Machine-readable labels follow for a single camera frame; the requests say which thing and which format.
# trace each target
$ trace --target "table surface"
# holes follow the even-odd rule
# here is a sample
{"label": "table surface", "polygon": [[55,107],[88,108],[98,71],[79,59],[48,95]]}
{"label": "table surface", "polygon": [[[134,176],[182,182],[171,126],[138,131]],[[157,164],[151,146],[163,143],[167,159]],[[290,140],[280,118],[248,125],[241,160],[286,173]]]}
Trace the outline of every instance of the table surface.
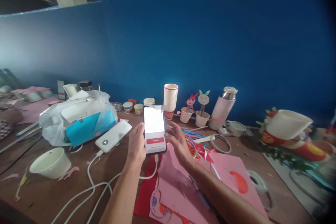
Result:
{"label": "table surface", "polygon": [[[118,112],[118,117],[129,119],[129,123],[134,127],[142,121],[142,115],[136,115],[134,112],[125,114]],[[190,120],[187,124],[180,122],[179,117],[174,116],[173,121],[181,127],[190,129],[196,128],[195,121]],[[15,134],[26,128],[29,124],[21,124],[15,126],[13,132],[5,139],[0,141],[0,149],[7,146],[17,137]],[[216,132],[210,128],[198,130],[203,135],[211,135]],[[101,156],[101,160],[91,166],[91,176],[95,184],[107,182],[116,174],[122,171],[127,157],[128,135],[121,140],[120,145],[114,147],[108,154]],[[303,206],[294,197],[291,191],[286,187],[279,175],[274,171],[272,166],[266,161],[264,156],[257,150],[255,144],[248,136],[227,137],[232,146],[233,156],[238,156],[244,162],[247,169],[257,172],[267,183],[271,190],[277,208],[268,212],[269,218],[275,223],[294,224],[294,223],[310,223],[311,217],[303,208]],[[13,147],[0,155],[0,172],[5,170],[16,158],[18,158],[34,140],[28,140],[15,144]],[[11,169],[0,176],[0,180],[8,175],[18,173],[19,178],[10,178],[0,182],[0,215],[8,220],[16,223],[51,223],[63,206],[76,194],[89,188],[90,182],[86,173],[87,161],[91,161],[99,149],[95,146],[95,139],[86,143],[77,153],[69,153],[68,147],[65,147],[67,156],[72,166],[78,166],[80,171],[75,171],[71,177],[66,180],[51,180],[39,175],[32,174],[28,177],[26,183],[20,190],[20,200],[16,201],[15,193],[18,184],[28,165],[30,165],[38,156],[54,147],[48,141],[41,139],[27,154],[25,154]],[[216,145],[223,150],[228,150],[227,145],[220,139],[215,140]],[[146,170],[148,157],[142,166],[141,175]],[[91,214],[103,186],[97,187],[95,194],[73,215],[69,223],[86,223]],[[74,208],[80,204],[90,192],[86,192],[72,201],[64,212],[60,215],[56,223],[64,223]],[[107,190],[104,197],[100,201],[98,208],[91,220],[91,223],[98,223],[104,212],[110,194]],[[266,194],[260,195],[264,206],[269,207],[270,202]],[[138,216],[133,216],[132,223],[155,223],[145,220]]]}

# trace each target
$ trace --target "small jar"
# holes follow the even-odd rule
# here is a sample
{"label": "small jar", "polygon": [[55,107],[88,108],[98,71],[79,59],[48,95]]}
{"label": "small jar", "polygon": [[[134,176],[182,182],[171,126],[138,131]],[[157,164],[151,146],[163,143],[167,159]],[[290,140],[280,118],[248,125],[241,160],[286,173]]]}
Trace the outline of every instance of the small jar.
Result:
{"label": "small jar", "polygon": [[91,91],[93,90],[93,87],[92,87],[92,82],[90,80],[83,80],[81,82],[78,82],[80,88],[84,91]]}
{"label": "small jar", "polygon": [[125,112],[131,112],[133,110],[133,103],[127,101],[123,104]]}

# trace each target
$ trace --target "smartphone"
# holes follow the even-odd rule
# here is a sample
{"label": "smartphone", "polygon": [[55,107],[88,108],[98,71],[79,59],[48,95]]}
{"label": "smartphone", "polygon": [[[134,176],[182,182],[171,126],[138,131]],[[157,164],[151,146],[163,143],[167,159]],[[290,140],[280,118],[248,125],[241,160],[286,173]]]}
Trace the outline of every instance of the smartphone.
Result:
{"label": "smartphone", "polygon": [[163,106],[149,105],[143,108],[143,121],[145,124],[145,149],[147,156],[167,151],[165,138],[165,115]]}

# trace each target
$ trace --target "thermos lid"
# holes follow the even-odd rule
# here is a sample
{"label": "thermos lid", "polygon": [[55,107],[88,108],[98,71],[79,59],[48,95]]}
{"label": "thermos lid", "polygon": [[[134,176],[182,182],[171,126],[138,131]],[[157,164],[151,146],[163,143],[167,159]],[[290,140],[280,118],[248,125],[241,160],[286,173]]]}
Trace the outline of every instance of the thermos lid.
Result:
{"label": "thermos lid", "polygon": [[224,92],[236,94],[236,93],[238,93],[238,90],[233,88],[233,87],[225,87]]}

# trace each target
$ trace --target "white thermos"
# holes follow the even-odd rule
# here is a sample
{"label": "white thermos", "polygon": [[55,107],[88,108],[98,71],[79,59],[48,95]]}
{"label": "white thermos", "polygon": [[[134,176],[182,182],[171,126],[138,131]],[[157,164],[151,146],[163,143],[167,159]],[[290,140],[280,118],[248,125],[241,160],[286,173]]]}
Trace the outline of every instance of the white thermos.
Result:
{"label": "white thermos", "polygon": [[221,119],[209,121],[209,127],[213,130],[218,130],[226,121],[235,101],[237,89],[233,87],[225,87],[224,93],[218,97],[216,105],[211,114],[211,119]]}

